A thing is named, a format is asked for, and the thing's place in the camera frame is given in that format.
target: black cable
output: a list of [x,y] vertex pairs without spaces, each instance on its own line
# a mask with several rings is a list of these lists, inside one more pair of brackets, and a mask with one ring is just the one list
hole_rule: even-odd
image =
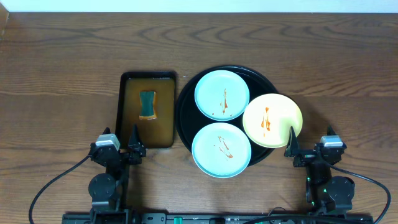
[[282,208],[282,207],[275,207],[275,208],[273,208],[269,213],[268,213],[268,215],[267,216],[270,216],[271,214],[272,214],[272,212],[274,212],[276,209],[283,209],[283,210],[285,210],[286,211],[286,209],[284,209],[284,208]]
[[68,174],[70,171],[76,169],[78,166],[80,166],[82,163],[84,163],[88,158],[90,158],[91,156],[86,156],[84,159],[82,159],[80,162],[78,162],[76,165],[74,165],[72,168],[68,169],[67,171],[63,172],[62,174],[56,176],[56,178],[50,180],[50,182],[46,185],[44,185],[44,187],[42,188],[42,190],[40,190],[36,197],[33,199],[32,204],[30,205],[29,208],[29,222],[30,224],[34,224],[33,222],[33,217],[32,217],[32,213],[33,213],[33,207],[35,206],[35,203],[37,201],[37,199],[40,197],[40,195],[43,193],[43,191],[49,187],[52,183],[54,183],[55,181],[57,181],[59,178],[63,177],[64,175]]
[[337,168],[337,167],[335,167],[335,166],[333,166],[333,165],[330,165],[327,161],[324,160],[324,158],[323,158],[322,156],[320,156],[320,159],[321,159],[328,167],[330,167],[330,168],[332,168],[332,169],[334,169],[334,170],[337,170],[337,171],[340,171],[340,172],[342,172],[342,173],[349,174],[349,175],[353,175],[353,176],[355,176],[355,177],[359,177],[359,178],[361,178],[361,179],[367,180],[367,181],[369,181],[370,183],[376,184],[377,186],[381,187],[383,190],[386,191],[386,194],[387,194],[387,203],[386,203],[386,206],[384,207],[383,211],[381,212],[381,214],[379,215],[379,217],[378,217],[378,218],[376,219],[376,221],[374,222],[374,224],[378,224],[378,223],[381,221],[381,219],[383,218],[383,216],[386,214],[388,208],[390,207],[390,203],[391,203],[391,194],[390,194],[390,191],[388,190],[388,188],[387,188],[386,186],[382,185],[380,182],[375,181],[375,180],[373,180],[373,179],[370,179],[369,177],[365,177],[365,176],[356,174],[356,173],[354,173],[354,172],[350,172],[350,171],[347,171],[347,170],[343,170],[343,169]]
[[336,223],[336,224],[362,223],[362,222],[355,222],[355,221],[345,220],[342,218],[334,218],[334,217],[311,216],[311,215],[274,215],[271,217],[256,218],[248,222],[245,222],[243,224],[257,224],[259,222],[269,222],[273,220],[311,220],[317,222]]
[[274,210],[277,209],[277,208],[280,208],[280,209],[283,209],[283,210],[286,211],[286,209],[284,209],[284,208],[282,208],[282,207],[275,207],[275,208],[273,208],[273,209],[268,213],[267,216],[270,216],[270,215],[272,214],[272,212],[274,212]]

